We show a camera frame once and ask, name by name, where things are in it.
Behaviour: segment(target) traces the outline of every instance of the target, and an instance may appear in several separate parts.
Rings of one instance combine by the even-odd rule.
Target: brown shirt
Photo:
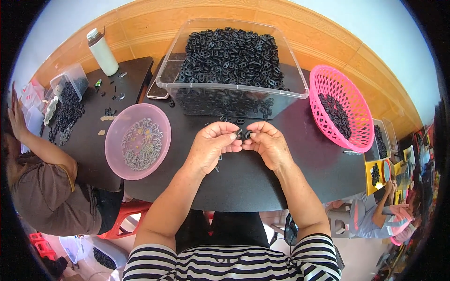
[[[27,168],[11,190],[17,212],[37,231],[57,236],[97,234],[102,218],[92,187],[73,183],[61,165],[22,157]]]

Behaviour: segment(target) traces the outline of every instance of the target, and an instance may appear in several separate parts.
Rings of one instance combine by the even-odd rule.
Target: gray plastic stool
[[[351,238],[350,233],[350,211],[346,211],[345,207],[351,205],[343,204],[338,209],[332,209],[328,212],[328,222],[330,223],[331,237],[335,238]]]

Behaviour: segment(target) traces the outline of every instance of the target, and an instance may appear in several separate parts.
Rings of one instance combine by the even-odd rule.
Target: black table
[[[303,70],[309,81],[309,71]],[[171,146],[161,165],[148,177],[125,181],[126,192],[137,199],[153,202],[168,186],[183,165],[196,133],[216,116],[184,115],[179,106],[170,108],[168,100],[143,99],[161,108],[169,118]],[[246,119],[242,129],[257,120]],[[270,120],[281,130],[291,154],[322,202],[328,202],[366,190],[362,155],[344,154],[317,128],[309,99],[294,102]],[[197,210],[253,212],[287,209],[286,199],[275,174],[266,168],[256,152],[225,153],[200,185],[192,208]]]
[[[100,130],[108,131],[111,120],[101,121],[105,108],[111,107],[119,114],[125,108],[137,103],[145,84],[148,85],[152,78],[152,57],[138,58],[119,63],[116,74],[108,77],[101,69],[88,73],[89,88],[83,95],[82,103],[85,104],[85,114],[78,119],[73,126],[69,141],[61,148],[78,163],[77,181],[84,182],[95,187],[116,191],[119,189],[121,179],[109,168],[105,157],[106,134],[99,136]],[[122,78],[121,72],[127,72]],[[102,79],[99,92],[96,93],[93,85]],[[113,100],[113,95],[124,93],[122,100]],[[44,128],[42,137],[48,138],[49,128]],[[55,139],[59,143],[59,134]]]

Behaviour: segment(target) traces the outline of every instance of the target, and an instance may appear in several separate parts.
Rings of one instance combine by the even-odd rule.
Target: pink plastic basket
[[[332,95],[349,117],[351,137],[347,140],[325,112],[318,94]],[[374,122],[358,88],[339,70],[327,65],[315,66],[310,73],[310,105],[317,126],[335,144],[355,152],[368,151],[374,142]]]

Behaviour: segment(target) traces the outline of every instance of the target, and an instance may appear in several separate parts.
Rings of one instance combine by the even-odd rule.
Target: person in brown shirt
[[[27,129],[14,90],[8,115],[2,124],[2,154],[19,215],[37,231],[57,236],[110,230],[119,213],[123,185],[120,192],[108,192],[77,183],[77,162]],[[21,143],[31,153],[20,154]]]

